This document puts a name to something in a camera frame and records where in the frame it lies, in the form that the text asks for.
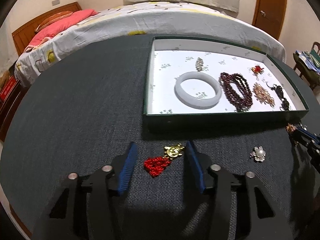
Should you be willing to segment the pearl flower brooch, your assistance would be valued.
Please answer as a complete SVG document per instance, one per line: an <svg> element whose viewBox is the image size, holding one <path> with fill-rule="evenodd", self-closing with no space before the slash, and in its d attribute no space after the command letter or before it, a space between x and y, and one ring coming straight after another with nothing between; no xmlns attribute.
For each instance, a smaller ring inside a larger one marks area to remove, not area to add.
<svg viewBox="0 0 320 240"><path fill-rule="evenodd" d="M253 158L256 162L264 162L266 157L266 152L262 146L255 146L253 151L250 153L250 158Z"/></svg>

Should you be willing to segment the red knot gold charm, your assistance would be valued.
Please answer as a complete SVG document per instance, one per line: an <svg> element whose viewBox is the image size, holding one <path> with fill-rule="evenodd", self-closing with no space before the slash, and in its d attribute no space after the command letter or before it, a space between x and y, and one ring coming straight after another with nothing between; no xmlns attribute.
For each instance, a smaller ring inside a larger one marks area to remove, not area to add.
<svg viewBox="0 0 320 240"><path fill-rule="evenodd" d="M156 178L171 165L173 160L181 157L183 152L184 146L182 146L182 144L164 146L163 156L148 158L144 161L144 170L146 170L152 178Z"/></svg>

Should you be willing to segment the rose gold bead jewelry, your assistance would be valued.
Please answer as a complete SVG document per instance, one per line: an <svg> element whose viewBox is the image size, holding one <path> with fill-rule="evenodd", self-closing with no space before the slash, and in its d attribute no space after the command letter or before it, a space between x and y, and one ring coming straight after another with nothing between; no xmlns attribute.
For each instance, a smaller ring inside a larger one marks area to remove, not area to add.
<svg viewBox="0 0 320 240"><path fill-rule="evenodd" d="M292 134L296 129L297 129L297 127L295 125L293 125L293 124L288 124L286 126L286 131L289 134Z"/></svg>

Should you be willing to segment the dark green jewelry tray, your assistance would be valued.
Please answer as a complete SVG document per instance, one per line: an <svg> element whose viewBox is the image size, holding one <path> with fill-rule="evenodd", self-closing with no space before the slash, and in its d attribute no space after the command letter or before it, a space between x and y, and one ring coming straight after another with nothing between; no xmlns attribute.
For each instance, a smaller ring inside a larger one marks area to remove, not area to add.
<svg viewBox="0 0 320 240"><path fill-rule="evenodd" d="M178 100L176 80L186 72L212 76L222 88L219 103L194 109ZM259 65L263 74L254 75ZM287 72L270 55L207 38L155 37L151 44L143 120L152 131L171 128L251 131L275 128L304 118L309 106Z"/></svg>

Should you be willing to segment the wooden chair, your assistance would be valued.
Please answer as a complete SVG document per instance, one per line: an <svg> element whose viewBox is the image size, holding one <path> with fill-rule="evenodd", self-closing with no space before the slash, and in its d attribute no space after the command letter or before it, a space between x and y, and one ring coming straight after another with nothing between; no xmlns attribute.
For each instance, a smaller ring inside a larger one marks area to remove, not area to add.
<svg viewBox="0 0 320 240"><path fill-rule="evenodd" d="M311 90L319 86L319 42L314 42L310 51L297 50L293 53L295 66L299 70L299 77L305 77Z"/></svg>

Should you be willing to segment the pile of clothes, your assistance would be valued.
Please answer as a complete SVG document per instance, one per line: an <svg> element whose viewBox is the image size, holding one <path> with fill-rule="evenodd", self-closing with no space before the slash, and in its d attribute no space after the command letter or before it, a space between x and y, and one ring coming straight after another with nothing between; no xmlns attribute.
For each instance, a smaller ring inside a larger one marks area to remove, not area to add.
<svg viewBox="0 0 320 240"><path fill-rule="evenodd" d="M311 51L297 50L293 54L296 63L302 65L305 77L310 78L313 82L319 85L319 54L312 49Z"/></svg>

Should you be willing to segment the small red flower brooch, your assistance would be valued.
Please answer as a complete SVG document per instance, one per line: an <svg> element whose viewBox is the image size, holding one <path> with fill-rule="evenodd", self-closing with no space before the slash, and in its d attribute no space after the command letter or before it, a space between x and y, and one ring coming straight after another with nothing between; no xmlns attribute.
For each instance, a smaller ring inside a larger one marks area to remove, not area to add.
<svg viewBox="0 0 320 240"><path fill-rule="evenodd" d="M251 68L251 71L254 73L254 75L263 74L264 69L261 68L259 65L256 65Z"/></svg>

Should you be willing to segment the white jade bangle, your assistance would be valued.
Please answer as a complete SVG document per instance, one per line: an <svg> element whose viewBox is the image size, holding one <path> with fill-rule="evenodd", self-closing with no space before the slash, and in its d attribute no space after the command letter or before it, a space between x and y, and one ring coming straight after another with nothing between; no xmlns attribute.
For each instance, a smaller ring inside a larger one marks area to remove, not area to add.
<svg viewBox="0 0 320 240"><path fill-rule="evenodd" d="M179 76L174 86L178 100L194 109L210 109L222 96L220 84L202 72L186 72Z"/></svg>

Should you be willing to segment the wooden nightstand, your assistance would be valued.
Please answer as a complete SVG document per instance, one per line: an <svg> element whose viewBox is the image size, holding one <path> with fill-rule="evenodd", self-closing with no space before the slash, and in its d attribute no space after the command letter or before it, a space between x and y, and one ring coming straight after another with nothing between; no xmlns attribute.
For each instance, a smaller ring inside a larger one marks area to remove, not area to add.
<svg viewBox="0 0 320 240"><path fill-rule="evenodd" d="M14 76L13 66L9 70L6 70L1 76L1 90L11 76ZM17 78L15 79L17 80L15 87L12 89L6 100L1 103L1 142L5 141L12 119L27 92L27 89L21 85L21 81Z"/></svg>

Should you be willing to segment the brown wooden door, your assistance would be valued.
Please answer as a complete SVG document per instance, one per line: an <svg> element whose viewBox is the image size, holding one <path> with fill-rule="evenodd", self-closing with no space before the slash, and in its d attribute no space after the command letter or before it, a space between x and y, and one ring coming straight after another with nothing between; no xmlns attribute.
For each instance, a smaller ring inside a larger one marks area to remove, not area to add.
<svg viewBox="0 0 320 240"><path fill-rule="evenodd" d="M257 0L252 25L279 39L287 0Z"/></svg>

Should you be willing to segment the silver leaf brooch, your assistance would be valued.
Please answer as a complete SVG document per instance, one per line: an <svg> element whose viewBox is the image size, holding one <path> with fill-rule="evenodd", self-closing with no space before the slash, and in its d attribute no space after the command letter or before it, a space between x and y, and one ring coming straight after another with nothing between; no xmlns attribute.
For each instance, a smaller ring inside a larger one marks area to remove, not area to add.
<svg viewBox="0 0 320 240"><path fill-rule="evenodd" d="M203 59L201 59L200 57L198 57L197 60L196 60L196 63L195 63L195 67L196 67L196 70L197 70L198 72L203 71Z"/></svg>

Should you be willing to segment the red gift box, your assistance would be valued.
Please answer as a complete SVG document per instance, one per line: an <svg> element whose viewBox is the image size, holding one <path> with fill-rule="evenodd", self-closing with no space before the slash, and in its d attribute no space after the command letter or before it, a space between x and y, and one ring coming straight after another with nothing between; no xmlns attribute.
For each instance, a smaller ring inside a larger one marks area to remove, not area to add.
<svg viewBox="0 0 320 240"><path fill-rule="evenodd" d="M1 103L3 103L6 98L8 97L8 95L10 94L10 92L12 91L12 89L15 87L17 83L17 80L15 79L14 76L11 76L6 85L2 88L1 93L0 93L0 100Z"/></svg>

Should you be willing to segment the wooden headboard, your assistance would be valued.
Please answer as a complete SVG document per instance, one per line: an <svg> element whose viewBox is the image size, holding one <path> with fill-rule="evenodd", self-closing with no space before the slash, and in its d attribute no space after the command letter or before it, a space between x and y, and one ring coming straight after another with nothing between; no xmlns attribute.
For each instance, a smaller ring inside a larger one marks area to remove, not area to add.
<svg viewBox="0 0 320 240"><path fill-rule="evenodd" d="M36 35L35 29L39 26L40 23L42 23L45 19L48 17L63 11L79 11L82 8L80 7L78 2L69 3L67 5L60 6L58 8L55 8L53 10L50 10L48 12L43 13L42 15L39 15L29 22L25 23L21 27L19 27L17 30L15 30L12 33L12 38L14 41L14 45L17 51L18 56L20 56L26 46L30 43L30 41L33 39L33 37Z"/></svg>

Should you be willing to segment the pink pillow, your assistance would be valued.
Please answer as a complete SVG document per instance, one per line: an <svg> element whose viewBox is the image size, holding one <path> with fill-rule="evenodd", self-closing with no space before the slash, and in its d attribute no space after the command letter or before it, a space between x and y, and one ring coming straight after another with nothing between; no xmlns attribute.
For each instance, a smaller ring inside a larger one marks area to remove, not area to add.
<svg viewBox="0 0 320 240"><path fill-rule="evenodd" d="M86 9L86 10L79 10L73 12L73 14L67 18L61 19L38 33L33 37L30 43L24 49L25 52L32 51L33 49L37 48L41 44L47 42L48 40L54 38L57 34L61 33L62 31L67 30L69 27L73 25L77 25L79 22L89 18L90 16L97 15L98 12L94 9Z"/></svg>

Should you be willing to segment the bed with patterned sheet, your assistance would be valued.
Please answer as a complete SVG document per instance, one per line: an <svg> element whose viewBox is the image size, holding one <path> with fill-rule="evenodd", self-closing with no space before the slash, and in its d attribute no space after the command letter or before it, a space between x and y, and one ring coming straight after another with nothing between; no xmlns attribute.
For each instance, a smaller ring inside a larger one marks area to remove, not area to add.
<svg viewBox="0 0 320 240"><path fill-rule="evenodd" d="M139 34L202 35L263 51L286 61L285 47L263 30L217 10L191 3L144 2L98 12L29 52L15 64L23 87L53 64L85 46Z"/></svg>

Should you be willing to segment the orange cushion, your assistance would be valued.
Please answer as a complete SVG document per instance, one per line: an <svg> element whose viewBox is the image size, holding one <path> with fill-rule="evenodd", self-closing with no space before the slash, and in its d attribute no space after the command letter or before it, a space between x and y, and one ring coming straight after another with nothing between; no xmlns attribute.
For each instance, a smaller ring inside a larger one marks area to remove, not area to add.
<svg viewBox="0 0 320 240"><path fill-rule="evenodd" d="M47 26L49 26L49 25L51 25L61 19L67 18L67 17L71 16L72 14L73 14L72 11L63 11L63 12L58 12L58 13L46 18L35 29L35 33L38 33L39 31L41 31L45 27L47 27Z"/></svg>

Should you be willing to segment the wall socket above headboard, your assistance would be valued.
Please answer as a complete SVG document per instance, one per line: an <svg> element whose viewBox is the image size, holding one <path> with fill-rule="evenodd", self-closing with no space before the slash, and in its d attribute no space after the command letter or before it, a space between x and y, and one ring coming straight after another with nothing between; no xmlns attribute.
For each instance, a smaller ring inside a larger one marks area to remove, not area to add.
<svg viewBox="0 0 320 240"><path fill-rule="evenodd" d="M60 0L53 0L52 1L52 6L56 6L58 4L60 4Z"/></svg>

